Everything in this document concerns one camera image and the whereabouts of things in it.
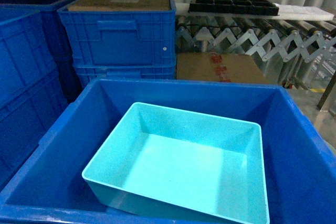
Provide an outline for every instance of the cardboard box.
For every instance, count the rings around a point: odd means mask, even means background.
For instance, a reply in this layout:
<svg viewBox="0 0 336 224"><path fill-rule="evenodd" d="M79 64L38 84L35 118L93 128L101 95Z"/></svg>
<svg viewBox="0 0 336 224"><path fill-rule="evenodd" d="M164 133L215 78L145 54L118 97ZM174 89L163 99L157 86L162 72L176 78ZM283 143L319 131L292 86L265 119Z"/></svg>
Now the cardboard box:
<svg viewBox="0 0 336 224"><path fill-rule="evenodd" d="M177 79L269 84L250 55L178 54Z"/></svg>
<svg viewBox="0 0 336 224"><path fill-rule="evenodd" d="M169 0L78 0L69 11L128 12L170 10Z"/></svg>

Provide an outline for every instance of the concrete floor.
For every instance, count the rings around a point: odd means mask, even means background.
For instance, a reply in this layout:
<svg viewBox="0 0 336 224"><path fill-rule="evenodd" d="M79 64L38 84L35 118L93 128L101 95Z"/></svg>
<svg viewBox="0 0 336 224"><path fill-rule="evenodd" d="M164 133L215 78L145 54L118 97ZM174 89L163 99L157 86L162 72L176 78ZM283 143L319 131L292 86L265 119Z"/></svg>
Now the concrete floor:
<svg viewBox="0 0 336 224"><path fill-rule="evenodd" d="M320 112L316 107L322 93L314 93L310 90L288 89L287 91L322 138L336 148L336 119L329 112Z"/></svg>

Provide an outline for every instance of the stacked crates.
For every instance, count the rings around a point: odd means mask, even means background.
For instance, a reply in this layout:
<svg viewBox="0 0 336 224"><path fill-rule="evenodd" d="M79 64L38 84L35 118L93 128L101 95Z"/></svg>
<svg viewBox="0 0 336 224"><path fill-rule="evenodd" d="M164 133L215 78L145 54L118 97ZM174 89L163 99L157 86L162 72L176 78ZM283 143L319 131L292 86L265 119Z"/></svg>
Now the stacked crates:
<svg viewBox="0 0 336 224"><path fill-rule="evenodd" d="M43 32L59 71L59 80L68 102L74 101L82 88L72 67L72 50L57 9L74 0L0 0L1 7L36 9L41 12Z"/></svg>
<svg viewBox="0 0 336 224"><path fill-rule="evenodd" d="M0 189L67 107L40 12L0 8Z"/></svg>
<svg viewBox="0 0 336 224"><path fill-rule="evenodd" d="M58 10L85 87L95 77L174 79L174 0L77 0Z"/></svg>

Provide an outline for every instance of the crate rim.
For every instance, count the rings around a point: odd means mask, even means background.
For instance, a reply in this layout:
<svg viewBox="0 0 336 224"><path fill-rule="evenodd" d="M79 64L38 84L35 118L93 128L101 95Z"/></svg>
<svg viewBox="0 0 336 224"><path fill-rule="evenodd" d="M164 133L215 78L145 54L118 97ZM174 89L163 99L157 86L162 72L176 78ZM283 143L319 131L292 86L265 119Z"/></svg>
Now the crate rim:
<svg viewBox="0 0 336 224"><path fill-rule="evenodd" d="M6 3L0 3L0 5L8 6L8 7L15 7L15 6L22 6L26 9L38 9L40 12L54 12L58 8L62 7L62 3L67 0L59 0L56 2L53 2L49 5L42 5L42 4L6 4Z"/></svg>

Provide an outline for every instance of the light blue plastic tray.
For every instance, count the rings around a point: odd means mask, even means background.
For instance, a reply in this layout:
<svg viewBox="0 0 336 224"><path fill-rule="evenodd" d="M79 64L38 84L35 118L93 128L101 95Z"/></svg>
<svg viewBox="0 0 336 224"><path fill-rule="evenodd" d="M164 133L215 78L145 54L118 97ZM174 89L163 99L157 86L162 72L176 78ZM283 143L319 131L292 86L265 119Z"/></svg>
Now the light blue plastic tray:
<svg viewBox="0 0 336 224"><path fill-rule="evenodd" d="M262 150L259 124L134 103L82 176L133 214L265 224Z"/></svg>

